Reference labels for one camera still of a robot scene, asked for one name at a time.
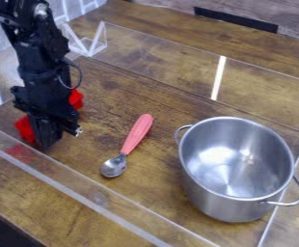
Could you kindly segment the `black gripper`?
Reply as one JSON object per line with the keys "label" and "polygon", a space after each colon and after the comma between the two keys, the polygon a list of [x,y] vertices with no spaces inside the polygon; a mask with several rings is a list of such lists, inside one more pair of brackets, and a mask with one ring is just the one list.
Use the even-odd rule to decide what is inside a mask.
{"label": "black gripper", "polygon": [[27,114],[40,145],[51,147],[64,132],[73,136],[80,134],[79,112],[68,100],[80,84],[71,85],[69,66],[43,72],[20,69],[19,74],[24,85],[11,89],[13,105]]}

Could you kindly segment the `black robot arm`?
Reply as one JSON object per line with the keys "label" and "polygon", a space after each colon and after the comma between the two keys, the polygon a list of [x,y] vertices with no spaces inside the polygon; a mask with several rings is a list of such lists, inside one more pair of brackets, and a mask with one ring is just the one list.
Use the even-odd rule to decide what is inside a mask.
{"label": "black robot arm", "polygon": [[11,88],[15,107],[27,114],[36,141],[52,146],[64,133],[81,132],[69,103],[80,84],[71,81],[75,63],[65,58],[68,38],[56,27],[45,0],[0,0],[0,26],[17,53],[20,86]]}

